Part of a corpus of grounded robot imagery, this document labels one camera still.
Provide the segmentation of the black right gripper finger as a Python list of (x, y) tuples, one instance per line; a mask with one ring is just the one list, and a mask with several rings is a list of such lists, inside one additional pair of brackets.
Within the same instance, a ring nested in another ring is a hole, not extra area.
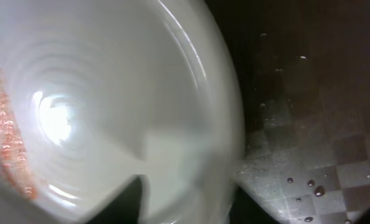
[(143, 200), (143, 181), (137, 176), (87, 224), (138, 224)]

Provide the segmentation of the grey-white plate with sauce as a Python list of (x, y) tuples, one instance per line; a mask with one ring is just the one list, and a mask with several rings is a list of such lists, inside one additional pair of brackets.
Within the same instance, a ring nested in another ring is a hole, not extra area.
[(227, 223), (244, 138), (204, 1), (0, 1), (0, 223)]

